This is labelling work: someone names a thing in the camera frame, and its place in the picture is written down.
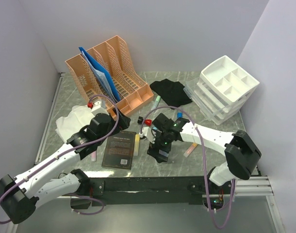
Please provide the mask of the round clear pin box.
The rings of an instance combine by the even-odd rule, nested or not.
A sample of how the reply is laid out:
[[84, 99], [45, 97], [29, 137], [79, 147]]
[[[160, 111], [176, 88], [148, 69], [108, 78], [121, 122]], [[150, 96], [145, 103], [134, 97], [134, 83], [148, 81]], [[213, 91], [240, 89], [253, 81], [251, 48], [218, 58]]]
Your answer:
[[166, 151], [159, 150], [159, 154], [164, 156], [164, 157], [168, 157], [168, 152], [166, 152]]

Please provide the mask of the blue document folder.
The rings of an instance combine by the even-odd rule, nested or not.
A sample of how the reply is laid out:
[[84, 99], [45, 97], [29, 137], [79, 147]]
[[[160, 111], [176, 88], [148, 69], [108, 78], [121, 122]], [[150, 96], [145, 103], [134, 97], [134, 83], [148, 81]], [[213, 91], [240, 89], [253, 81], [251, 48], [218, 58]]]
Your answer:
[[114, 102], [121, 101], [119, 93], [114, 85], [113, 79], [109, 72], [96, 60], [94, 59], [83, 47], [79, 47], [81, 54], [89, 64], [94, 76], [100, 82], [105, 92], [111, 97]]

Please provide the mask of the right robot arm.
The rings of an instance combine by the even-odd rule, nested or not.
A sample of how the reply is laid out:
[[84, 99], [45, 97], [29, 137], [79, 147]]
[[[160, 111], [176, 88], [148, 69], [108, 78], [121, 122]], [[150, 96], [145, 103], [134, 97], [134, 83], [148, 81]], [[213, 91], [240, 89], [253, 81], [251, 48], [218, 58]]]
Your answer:
[[168, 161], [173, 141], [191, 142], [222, 154], [226, 161], [213, 168], [205, 182], [206, 190], [217, 193], [232, 179], [249, 180], [261, 158], [261, 152], [247, 132], [224, 132], [192, 123], [185, 118], [171, 120], [159, 114], [152, 127], [140, 134], [149, 141], [148, 155], [158, 163]]

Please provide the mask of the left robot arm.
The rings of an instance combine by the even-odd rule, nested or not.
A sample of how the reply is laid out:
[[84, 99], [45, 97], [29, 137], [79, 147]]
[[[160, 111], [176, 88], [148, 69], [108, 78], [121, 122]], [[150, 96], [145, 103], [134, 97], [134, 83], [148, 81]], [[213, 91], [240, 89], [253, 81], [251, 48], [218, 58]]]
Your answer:
[[107, 137], [127, 129], [130, 121], [121, 112], [116, 120], [109, 114], [98, 113], [50, 157], [15, 178], [10, 175], [1, 178], [0, 207], [9, 221], [14, 224], [25, 221], [38, 207], [58, 196], [86, 194], [90, 188], [89, 178], [81, 170], [60, 179], [55, 176], [95, 152]]

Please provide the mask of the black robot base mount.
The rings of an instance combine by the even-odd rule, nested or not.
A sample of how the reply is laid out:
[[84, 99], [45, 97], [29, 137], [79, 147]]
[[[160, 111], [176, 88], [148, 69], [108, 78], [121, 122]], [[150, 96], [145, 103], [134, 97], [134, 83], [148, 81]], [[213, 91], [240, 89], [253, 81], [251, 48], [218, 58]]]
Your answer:
[[106, 205], [188, 203], [202, 205], [203, 176], [90, 178], [75, 194], [92, 196]]

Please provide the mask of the white plastic drawer unit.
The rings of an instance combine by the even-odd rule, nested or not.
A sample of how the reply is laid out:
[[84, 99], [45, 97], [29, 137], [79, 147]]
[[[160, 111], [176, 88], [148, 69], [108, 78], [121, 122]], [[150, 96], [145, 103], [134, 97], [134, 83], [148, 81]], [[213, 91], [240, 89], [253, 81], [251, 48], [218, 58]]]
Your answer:
[[206, 66], [184, 91], [209, 121], [220, 125], [235, 115], [260, 84], [224, 55]]

